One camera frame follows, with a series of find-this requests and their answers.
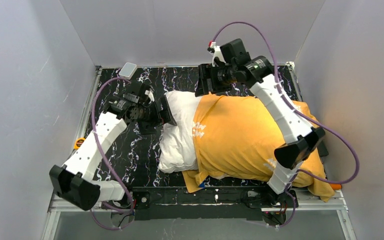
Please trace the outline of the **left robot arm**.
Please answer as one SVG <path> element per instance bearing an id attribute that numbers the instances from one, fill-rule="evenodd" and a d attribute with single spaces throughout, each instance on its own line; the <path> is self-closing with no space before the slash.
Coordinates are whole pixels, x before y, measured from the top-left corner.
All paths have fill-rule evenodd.
<path id="1" fill-rule="evenodd" d="M 108 162 L 106 153 L 130 124 L 137 124 L 141 135 L 156 134 L 164 124 L 176 126 L 168 98 L 154 98 L 152 86 L 134 82 L 125 92 L 110 96 L 99 117 L 92 116 L 92 131 L 81 146 L 64 162 L 54 165 L 49 177 L 55 194 L 89 211 L 99 202 L 134 200 L 119 176 L 111 181 L 96 181 L 94 174 L 100 162 Z"/>

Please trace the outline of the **small white box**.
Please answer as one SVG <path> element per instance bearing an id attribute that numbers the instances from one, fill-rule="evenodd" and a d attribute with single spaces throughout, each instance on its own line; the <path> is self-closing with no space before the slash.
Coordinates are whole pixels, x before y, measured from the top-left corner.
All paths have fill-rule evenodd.
<path id="1" fill-rule="evenodd" d="M 130 80 L 135 72 L 137 71 L 138 66 L 131 62 L 126 62 L 122 68 L 119 69 L 117 75 L 120 78 Z"/>

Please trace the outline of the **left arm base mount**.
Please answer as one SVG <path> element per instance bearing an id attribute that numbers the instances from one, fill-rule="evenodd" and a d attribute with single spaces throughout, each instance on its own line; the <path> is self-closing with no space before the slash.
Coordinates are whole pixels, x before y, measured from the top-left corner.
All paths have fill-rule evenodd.
<path id="1" fill-rule="evenodd" d="M 147 210 L 151 207 L 151 190 L 148 188 L 134 187 L 129 191 L 132 202 L 124 194 L 121 200 L 108 200 L 100 203 L 103 210 L 111 210 L 116 213 L 126 213 L 133 208 L 136 210 Z"/>

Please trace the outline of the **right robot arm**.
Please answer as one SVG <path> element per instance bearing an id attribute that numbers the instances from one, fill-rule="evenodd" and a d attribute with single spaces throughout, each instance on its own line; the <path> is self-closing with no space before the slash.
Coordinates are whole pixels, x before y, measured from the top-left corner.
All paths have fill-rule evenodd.
<path id="1" fill-rule="evenodd" d="M 212 62 L 198 66 L 195 96 L 226 92 L 241 83 L 262 102 L 284 139 L 284 144 L 274 150 L 277 164 L 268 186 L 277 195 L 284 193 L 302 163 L 323 140 L 325 131 L 301 116 L 276 78 L 277 68 L 262 55 L 251 58 L 240 38 L 221 46 L 211 41 L 207 51 Z"/>

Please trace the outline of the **white pillow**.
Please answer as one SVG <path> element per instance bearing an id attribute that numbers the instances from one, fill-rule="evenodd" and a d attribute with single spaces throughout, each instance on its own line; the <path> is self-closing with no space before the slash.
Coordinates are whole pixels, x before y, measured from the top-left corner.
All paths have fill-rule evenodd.
<path id="1" fill-rule="evenodd" d="M 176 126 L 165 123 L 159 143 L 158 169 L 164 173 L 196 170 L 193 142 L 194 116 L 201 98 L 193 92 L 173 90 L 165 94 Z"/>

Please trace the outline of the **yellow tape measure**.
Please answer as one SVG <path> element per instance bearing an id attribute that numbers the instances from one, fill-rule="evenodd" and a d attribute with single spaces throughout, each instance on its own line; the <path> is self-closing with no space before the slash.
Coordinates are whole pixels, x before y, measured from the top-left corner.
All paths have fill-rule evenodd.
<path id="1" fill-rule="evenodd" d="M 74 144 L 73 144 L 73 149 L 74 150 L 78 150 L 82 144 L 85 142 L 85 138 L 84 137 L 80 137 L 78 139 L 75 140 Z"/>

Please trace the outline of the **yellow and blue pillowcase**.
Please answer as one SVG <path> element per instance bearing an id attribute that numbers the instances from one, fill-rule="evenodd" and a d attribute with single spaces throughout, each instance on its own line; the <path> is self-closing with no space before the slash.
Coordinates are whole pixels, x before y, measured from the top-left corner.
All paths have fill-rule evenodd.
<path id="1" fill-rule="evenodd" d="M 274 151 L 284 144 L 274 119 L 252 96 L 203 96 L 192 139 L 197 169 L 183 172 L 190 193 L 203 189 L 208 177 L 269 181 L 277 164 Z"/>

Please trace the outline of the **orange handled tool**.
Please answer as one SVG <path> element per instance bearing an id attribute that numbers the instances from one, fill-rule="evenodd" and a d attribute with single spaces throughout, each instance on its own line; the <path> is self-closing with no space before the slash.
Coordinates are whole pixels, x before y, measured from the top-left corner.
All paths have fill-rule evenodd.
<path id="1" fill-rule="evenodd" d="M 332 188 L 334 191 L 338 191 L 338 190 L 341 190 L 341 189 L 342 189 L 342 185 L 341 185 L 341 184 L 330 183 L 329 185 L 331 186 L 331 188 Z"/>

